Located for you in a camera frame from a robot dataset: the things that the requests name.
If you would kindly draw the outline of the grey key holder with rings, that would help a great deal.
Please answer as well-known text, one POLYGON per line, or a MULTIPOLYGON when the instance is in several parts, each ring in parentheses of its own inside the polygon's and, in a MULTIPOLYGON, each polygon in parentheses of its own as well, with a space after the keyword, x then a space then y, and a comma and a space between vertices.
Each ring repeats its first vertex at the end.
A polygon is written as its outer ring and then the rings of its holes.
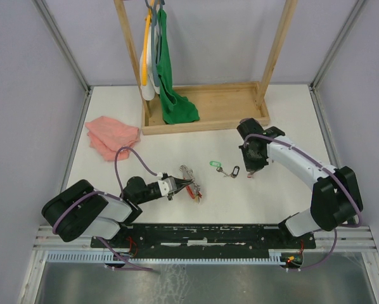
POLYGON ((200 203, 202 199, 201 188, 195 180, 193 170, 186 165, 181 165, 179 169, 183 175, 183 179, 192 181, 190 185, 186 186, 186 190, 189 196, 195 203, 200 203))

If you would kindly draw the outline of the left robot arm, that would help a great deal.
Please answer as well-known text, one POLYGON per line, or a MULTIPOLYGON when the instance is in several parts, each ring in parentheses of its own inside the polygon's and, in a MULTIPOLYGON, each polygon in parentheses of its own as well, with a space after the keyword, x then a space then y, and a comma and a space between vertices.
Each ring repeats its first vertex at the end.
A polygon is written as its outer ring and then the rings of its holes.
POLYGON ((147 184, 141 177, 131 177, 120 196, 93 187, 82 179, 48 201, 41 214, 52 227, 53 234, 71 242, 81 236, 100 237, 114 247, 127 239, 123 224, 135 221, 143 212, 140 204, 167 198, 193 183, 163 174, 156 182, 147 184))

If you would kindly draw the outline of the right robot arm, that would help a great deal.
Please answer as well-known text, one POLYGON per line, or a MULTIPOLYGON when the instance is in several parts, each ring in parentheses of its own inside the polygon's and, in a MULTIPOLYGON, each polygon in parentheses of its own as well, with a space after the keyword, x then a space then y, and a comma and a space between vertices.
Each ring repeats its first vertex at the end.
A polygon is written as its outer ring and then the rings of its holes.
POLYGON ((278 242, 282 246, 291 248, 310 232, 350 227, 348 221, 353 218, 357 218, 354 226, 360 226, 363 202, 353 169, 323 164, 298 148, 281 129, 264 129, 254 118, 241 120, 236 129, 243 139, 239 148, 249 177, 274 161, 312 191, 308 209, 279 223, 278 242))

